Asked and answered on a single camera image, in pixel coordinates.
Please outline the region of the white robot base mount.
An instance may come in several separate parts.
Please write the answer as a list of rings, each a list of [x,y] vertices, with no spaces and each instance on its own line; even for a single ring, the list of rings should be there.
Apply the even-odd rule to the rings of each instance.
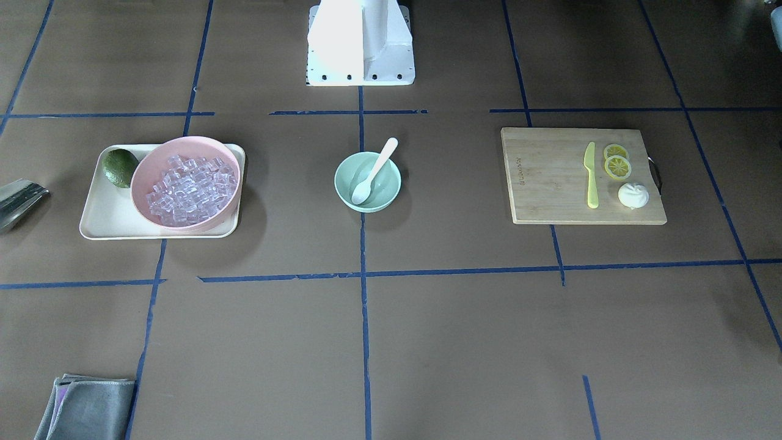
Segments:
[[[321,1],[309,10],[305,83],[408,86],[416,76],[409,8],[397,1]]]

